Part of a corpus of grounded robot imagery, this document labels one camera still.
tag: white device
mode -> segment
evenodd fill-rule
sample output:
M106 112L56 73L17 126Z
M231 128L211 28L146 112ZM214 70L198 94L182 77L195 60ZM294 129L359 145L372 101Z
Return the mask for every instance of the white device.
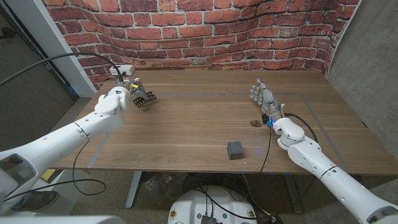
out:
M134 71L136 70L134 66L132 65L116 65L122 75L132 75ZM118 71L112 66L109 71L111 71L111 74L113 76L118 75Z

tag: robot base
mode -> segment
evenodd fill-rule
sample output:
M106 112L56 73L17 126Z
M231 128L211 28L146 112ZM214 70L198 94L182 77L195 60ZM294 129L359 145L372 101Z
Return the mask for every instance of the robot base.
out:
M225 209L248 217L254 215L253 206L240 194L226 187L209 185L203 186L202 189L207 191L207 194L218 204ZM242 223L242 224L257 224L257 220L247 220L235 217L228 212L222 210L219 206L213 204L211 200L207 199L207 216L213 218L215 221L206 223ZM202 219L208 217L206 215L206 195L196 190L190 190L183 194L177 201L174 202L170 209L168 224L201 224Z

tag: red brick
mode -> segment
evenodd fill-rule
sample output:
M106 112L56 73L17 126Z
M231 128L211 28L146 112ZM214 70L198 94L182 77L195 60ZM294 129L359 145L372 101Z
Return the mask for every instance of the red brick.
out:
M232 61L242 60L242 58L243 58L242 52L232 54Z
M296 14L282 14L275 17L275 25L280 26L301 26L307 21L308 14L296 13Z
M314 47L322 48L322 49L327 49L329 48L329 43L330 40L328 39L315 39Z
M201 13L200 12L188 12L187 13L187 24L201 24Z
M258 37L277 37L279 32L278 27L265 27L260 29L254 29L250 31L250 38Z
M184 57L206 57L213 55L213 48L184 49L182 52Z
M315 57L316 54L315 49L299 49L297 52L297 57L303 57L303 58L313 58Z
M190 47L202 47L203 46L203 38L189 40L189 46Z
M265 15L260 17L260 26L272 26L274 24L274 15Z
M249 7L249 8L242 9L241 19L252 18L255 15L256 10L257 9L255 7Z
M222 35L229 33L229 24L226 25L214 25L214 34Z
M157 43L157 47L163 49L174 49L188 47L188 40L171 40Z
M89 47L78 47L79 52L91 52L95 53L94 46L89 46Z
M241 52L243 50L247 49L253 49L254 48L254 41L246 41L240 44L235 44L229 46L228 52Z
M231 7L231 0L215 0L214 7L216 9Z
M101 25L98 25L94 22L91 21L82 21L81 24L85 28L86 31L89 32L100 32L105 35L111 35L111 32L108 30L108 28L103 27Z
M247 52L245 52L245 56L247 59L272 59L273 55L273 50L248 50Z
M297 47L300 39L291 39L291 40L272 40L271 48L272 49L289 49L293 47Z
M286 0L269 1L259 5L256 15L286 11Z
M104 12L119 12L118 0L101 0L100 3Z
M156 12L156 0L120 0L122 12Z
M229 28L229 32L237 33L237 32L244 32L249 29L253 29L253 28L257 27L258 21L259 21L259 19L255 18L255 19L251 19L248 21L244 21L244 22L234 22L233 24L231 24L231 26Z
M106 73L105 67L103 67L103 66L94 67L94 68L91 68L91 69L93 70L93 73L94 73L95 75L99 75L99 74L104 74L104 73Z
M231 54L224 54L224 55L210 57L206 61L207 61L207 64L220 63L220 62L230 62L231 61Z
M190 65L191 61L189 59L172 59L172 60L163 60L163 66L168 65Z
M48 9L51 18L55 21L65 19L85 19L80 9L63 7L61 9Z
M132 16L130 14L96 14L98 22L104 26L129 27L132 26Z
M235 0L234 7L248 7L262 3L264 0Z
M181 50L168 50L167 55L169 58L180 58L182 56Z
M150 25L150 15L148 14L135 14L134 22L137 26L149 26Z
M321 23L323 19L323 12L311 12L308 21L310 23Z
M211 35L211 26L179 27L182 37L201 37Z
M64 6L67 4L67 0L46 0L45 4L48 6Z
M127 36L133 40L160 40L162 38L159 28L128 29Z
M256 49L269 49L270 40L257 40Z
M262 69L263 61L252 61L250 62L250 69Z
M184 11L213 9L213 0L178 0L178 8Z
M63 26L60 23L56 22L55 25L57 25L58 30L60 30L61 34L65 33L65 29L63 28Z
M133 50L123 50L123 52L127 57L137 57L137 53Z
M141 42L141 48L143 50L155 50L156 44L155 42Z
M215 48L215 55L226 54L226 53L228 53L228 47L222 46Z
M338 1L334 0L308 0L305 4L305 10L311 11L334 11L336 10Z
M311 47L313 42L312 37L302 37L300 40L301 47Z
M289 12L301 12L305 9L305 3L307 0L290 0L289 2Z
M94 66L94 65L103 65L106 64L102 58L99 57L87 57L87 58L79 58L78 61L82 67Z
M163 28L163 38L177 38L177 28Z
M212 70L222 70L224 68L224 65L220 65L220 64L213 64L211 65L210 69Z
M139 58L166 58L166 51L164 50L138 51L137 56Z
M205 12L206 23L235 22L239 19L240 12L232 9L221 9Z
M124 63L129 64L129 65L135 65L135 66L146 66L147 65L145 60L137 60L137 59L128 58L128 57L122 57L122 60Z
M175 1L174 0L159 0L160 11L175 11Z
M318 49L317 50L317 54L315 55L315 57L319 58L321 60L326 60L327 55L328 55L328 52L326 50Z
M248 32L236 35L236 40L238 41L238 43L247 41L248 38L249 38L249 33Z
M96 0L69 0L70 4L80 6L91 11L98 11Z
M296 33L299 28L297 27L281 27L279 31L279 37L296 37Z
M98 43L98 38L94 34L75 34L63 36L69 45Z
M295 58L292 60L292 64L290 66L292 67L303 67L304 66L304 59L300 58Z
M340 3L343 3L343 4L358 4L359 0L340 0Z
M125 38L125 32L124 29L111 29L111 33L113 37L117 37L117 38Z
M330 30L328 26L302 26L298 29L299 35L327 35Z
M112 40L111 40L109 37L105 36L105 35L98 34L98 38L99 38L99 40L101 41L101 43L113 44L113 43L112 43Z
M249 62L234 62L224 64L225 70L247 70L249 69Z
M282 61L265 61L264 69L269 70L279 70L281 68L289 68L291 60L282 60Z
M322 71L322 74L326 72L325 63L320 60L305 60L304 67L319 69Z
M134 50L141 49L139 42L136 42L136 41L113 39L112 43L113 43L113 45L115 45L117 47L124 48L124 49L134 49Z
M342 5L338 5L336 12L335 12L335 18L340 18L341 12L343 12L343 6Z
M355 10L355 6L346 6L346 7L344 8L343 15L341 15L341 18L342 18L342 19L349 19L349 18L351 18L351 16L352 16L353 13L354 13L354 10Z
M162 66L162 63L160 62L160 60L148 60L147 63L148 63L148 66L153 66L153 67Z
M207 37L205 39L205 45L220 45L220 44L234 44L235 36L221 36L221 37Z
M275 57L275 59L286 59L288 52L289 52L288 50L275 51L274 57Z
M185 16L182 13L160 13L152 15L154 26L182 25L185 23Z
M70 34L70 33L81 31L81 25L78 22L75 22L75 21L63 22L63 25L65 27L66 33Z

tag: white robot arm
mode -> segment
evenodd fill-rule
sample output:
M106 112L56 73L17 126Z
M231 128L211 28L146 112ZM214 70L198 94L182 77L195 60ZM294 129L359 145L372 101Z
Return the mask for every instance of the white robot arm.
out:
M253 86L250 97L270 117L272 128L280 135L278 145L290 159L320 179L359 223L398 223L398 206L375 196L327 158L300 126L283 117L272 92L263 82L257 82L259 86Z

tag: gray wall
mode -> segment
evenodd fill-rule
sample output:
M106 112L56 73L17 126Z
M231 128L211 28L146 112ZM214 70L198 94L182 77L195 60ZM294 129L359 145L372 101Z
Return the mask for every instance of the gray wall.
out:
M361 3L328 80L398 161L398 1Z

